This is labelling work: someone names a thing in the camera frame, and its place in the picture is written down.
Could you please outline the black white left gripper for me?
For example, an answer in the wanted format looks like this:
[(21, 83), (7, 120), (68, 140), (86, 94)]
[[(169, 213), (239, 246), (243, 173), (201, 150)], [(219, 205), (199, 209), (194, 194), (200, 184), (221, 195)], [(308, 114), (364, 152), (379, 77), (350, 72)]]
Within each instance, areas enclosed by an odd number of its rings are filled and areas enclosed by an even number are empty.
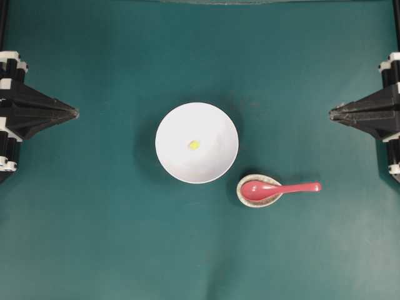
[[(76, 108), (25, 85), (28, 69), (17, 51), (1, 51), (1, 183), (18, 170), (24, 140), (79, 117)], [(65, 112), (6, 112), (11, 101), (26, 108)]]

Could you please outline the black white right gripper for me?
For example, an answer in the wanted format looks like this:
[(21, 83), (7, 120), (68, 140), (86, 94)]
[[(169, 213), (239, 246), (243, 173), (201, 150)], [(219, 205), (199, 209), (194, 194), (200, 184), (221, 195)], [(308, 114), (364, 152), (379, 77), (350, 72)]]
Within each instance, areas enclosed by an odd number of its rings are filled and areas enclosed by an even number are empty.
[[(384, 88), (330, 110), (330, 120), (370, 134), (386, 145), (389, 174), (399, 183), (399, 52), (379, 65)], [(372, 118), (349, 113), (393, 111), (394, 117)]]

